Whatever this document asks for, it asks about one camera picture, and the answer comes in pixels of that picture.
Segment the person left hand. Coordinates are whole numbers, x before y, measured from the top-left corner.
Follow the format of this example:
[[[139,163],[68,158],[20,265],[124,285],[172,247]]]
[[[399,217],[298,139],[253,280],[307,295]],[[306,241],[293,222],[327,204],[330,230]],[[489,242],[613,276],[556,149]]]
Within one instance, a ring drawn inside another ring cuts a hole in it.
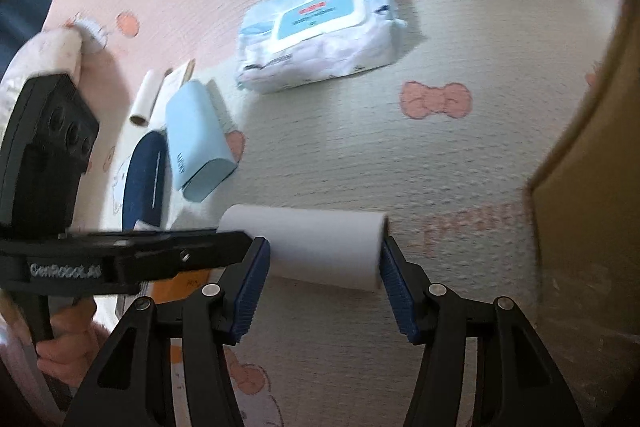
[[[73,306],[52,315],[52,329],[58,337],[36,344],[37,367],[70,387],[78,388],[104,346],[110,332],[94,321],[96,302],[82,298]]]

